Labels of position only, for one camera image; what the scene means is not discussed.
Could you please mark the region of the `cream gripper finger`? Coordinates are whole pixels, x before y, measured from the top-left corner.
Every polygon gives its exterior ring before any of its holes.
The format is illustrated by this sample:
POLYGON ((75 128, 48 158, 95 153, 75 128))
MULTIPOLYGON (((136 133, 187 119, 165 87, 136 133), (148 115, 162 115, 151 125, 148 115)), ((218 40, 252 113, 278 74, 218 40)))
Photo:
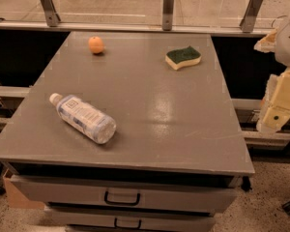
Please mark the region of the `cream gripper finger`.
POLYGON ((276 48, 276 34, 277 30, 272 30, 255 44, 254 49, 264 53, 274 52, 276 48))
POLYGON ((281 75, 270 75, 256 128, 263 133, 275 133, 289 119, 290 68, 287 68, 281 75))

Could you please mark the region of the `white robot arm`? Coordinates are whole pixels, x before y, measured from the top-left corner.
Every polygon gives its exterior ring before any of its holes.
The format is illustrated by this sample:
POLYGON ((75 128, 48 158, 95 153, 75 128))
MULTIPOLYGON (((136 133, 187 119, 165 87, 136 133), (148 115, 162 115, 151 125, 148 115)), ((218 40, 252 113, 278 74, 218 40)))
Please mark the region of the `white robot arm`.
POLYGON ((290 119, 290 13, 254 49, 273 52, 275 60, 286 67, 280 75, 270 75, 256 126, 260 132, 275 133, 290 119))

